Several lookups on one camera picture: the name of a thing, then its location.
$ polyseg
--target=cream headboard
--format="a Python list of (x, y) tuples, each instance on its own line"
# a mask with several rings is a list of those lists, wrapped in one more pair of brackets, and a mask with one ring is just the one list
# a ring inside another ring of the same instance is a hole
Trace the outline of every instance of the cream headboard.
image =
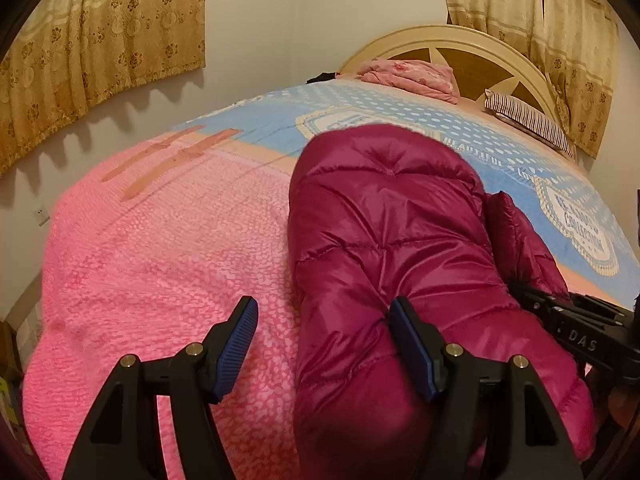
[(405, 28), (369, 43), (340, 72), (356, 72), (363, 61), (377, 57), (448, 65), (462, 97), (483, 100), (489, 88), (511, 94), (560, 123), (542, 73), (517, 50), (484, 32), (457, 25)]

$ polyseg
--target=blue bedsheet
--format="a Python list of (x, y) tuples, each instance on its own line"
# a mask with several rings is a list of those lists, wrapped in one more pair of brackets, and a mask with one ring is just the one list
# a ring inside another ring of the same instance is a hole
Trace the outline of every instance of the blue bedsheet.
[(638, 260), (588, 180), (543, 144), (453, 105), (336, 80), (271, 92), (189, 121), (194, 122), (211, 134), (241, 129), (237, 140), (294, 157), (327, 130), (377, 122), (416, 130), (459, 152), (487, 191), (509, 193), (560, 264), (629, 308), (638, 295)]

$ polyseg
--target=pink clothing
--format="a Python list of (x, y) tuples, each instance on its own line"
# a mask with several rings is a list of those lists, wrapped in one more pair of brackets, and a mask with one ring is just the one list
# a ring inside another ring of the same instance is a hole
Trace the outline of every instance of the pink clothing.
[(358, 74), (367, 83), (393, 86), (451, 104), (457, 104), (460, 97), (451, 67), (419, 59), (374, 59), (364, 62)]
[[(44, 334), (24, 385), (36, 452), (51, 480), (60, 480), (84, 417), (121, 355), (170, 356), (202, 340), (251, 294), (260, 323), (233, 392), (212, 411), (239, 480), (298, 480), (289, 175), (211, 150), (121, 200), (136, 179), (190, 146), (175, 140), (101, 182), (154, 142), (100, 164), (56, 207), (42, 273)], [(181, 480), (169, 400), (158, 401), (168, 477)]]

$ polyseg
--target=pillow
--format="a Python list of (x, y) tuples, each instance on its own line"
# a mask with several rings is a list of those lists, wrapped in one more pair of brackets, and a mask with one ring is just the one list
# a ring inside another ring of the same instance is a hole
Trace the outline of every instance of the pillow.
[(484, 107), (493, 112), (501, 121), (544, 142), (557, 152), (563, 152), (571, 158), (574, 157), (573, 147), (562, 128), (545, 114), (510, 95), (500, 94), (489, 89), (485, 90), (484, 94), (486, 95)]

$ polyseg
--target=down sleeping bag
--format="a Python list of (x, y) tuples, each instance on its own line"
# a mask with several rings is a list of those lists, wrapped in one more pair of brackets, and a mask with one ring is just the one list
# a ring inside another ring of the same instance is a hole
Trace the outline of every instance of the down sleeping bag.
[(417, 462), (435, 408), (415, 393), (386, 324), (400, 295), (446, 342), (504, 362), (529, 358), (578, 458), (588, 457), (588, 388), (506, 283), (564, 300), (567, 288), (508, 195), (486, 193), (475, 171), (436, 140), (373, 124), (314, 138), (294, 170), (289, 203), (289, 265), (302, 315), (294, 432), (305, 480), (402, 479)]

